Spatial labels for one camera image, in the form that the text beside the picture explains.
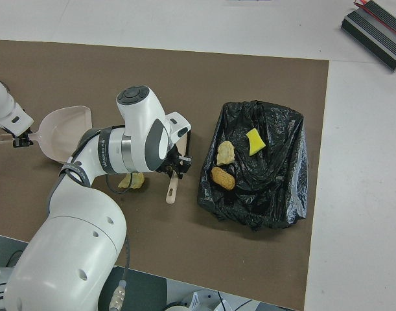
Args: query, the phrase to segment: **black trash bag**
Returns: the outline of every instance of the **black trash bag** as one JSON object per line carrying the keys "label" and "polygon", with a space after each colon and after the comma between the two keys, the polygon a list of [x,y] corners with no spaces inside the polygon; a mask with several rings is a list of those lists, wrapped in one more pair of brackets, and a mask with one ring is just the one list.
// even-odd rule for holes
{"label": "black trash bag", "polygon": [[[246,134],[256,128],[266,147],[250,157]],[[228,191],[214,183],[218,146],[230,141],[235,162],[220,166],[235,178]],[[201,171],[198,204],[219,220],[232,219],[254,231],[286,228],[306,217],[307,149],[302,114],[260,102],[222,107]]]}

